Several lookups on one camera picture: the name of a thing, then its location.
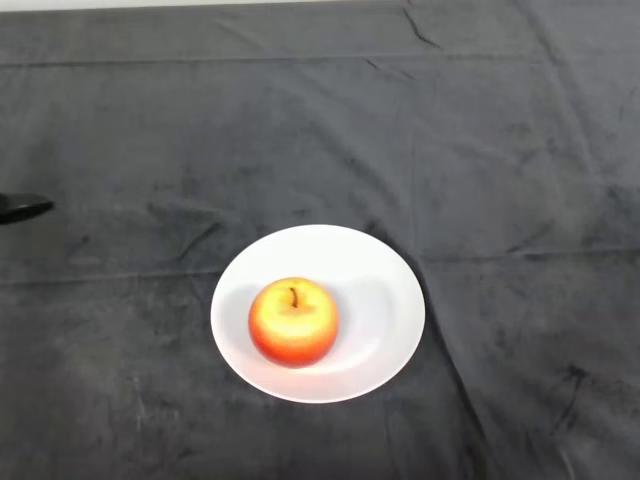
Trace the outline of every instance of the black object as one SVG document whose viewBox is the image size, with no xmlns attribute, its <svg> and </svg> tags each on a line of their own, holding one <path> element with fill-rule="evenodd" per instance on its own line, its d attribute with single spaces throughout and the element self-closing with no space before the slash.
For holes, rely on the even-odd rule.
<svg viewBox="0 0 640 480">
<path fill-rule="evenodd" d="M 53 202 L 42 195 L 0 194 L 0 225 L 21 222 L 53 208 Z"/>
</svg>

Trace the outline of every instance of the apple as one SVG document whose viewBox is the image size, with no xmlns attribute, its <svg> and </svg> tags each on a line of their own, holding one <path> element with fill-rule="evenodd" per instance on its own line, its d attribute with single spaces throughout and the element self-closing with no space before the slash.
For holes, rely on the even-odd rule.
<svg viewBox="0 0 640 480">
<path fill-rule="evenodd" d="M 298 277 L 267 285 L 249 312 L 249 332 L 258 350 L 290 367 L 320 360 L 331 349 L 338 324 L 338 308 L 329 292 Z"/>
</svg>

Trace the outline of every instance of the plate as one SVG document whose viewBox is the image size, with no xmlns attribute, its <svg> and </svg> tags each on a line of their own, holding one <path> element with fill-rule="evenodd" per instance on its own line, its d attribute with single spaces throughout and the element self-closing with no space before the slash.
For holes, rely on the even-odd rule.
<svg viewBox="0 0 640 480">
<path fill-rule="evenodd" d="M 284 277 L 324 286 L 340 312 L 335 344 L 303 368 L 270 362 L 249 335 L 253 299 Z M 211 303 L 213 337 L 231 368 L 263 392 L 303 403 L 348 400 L 390 380 L 418 347 L 424 317 L 422 290 L 400 255 L 333 225 L 288 228 L 256 241 L 229 264 Z"/>
</svg>

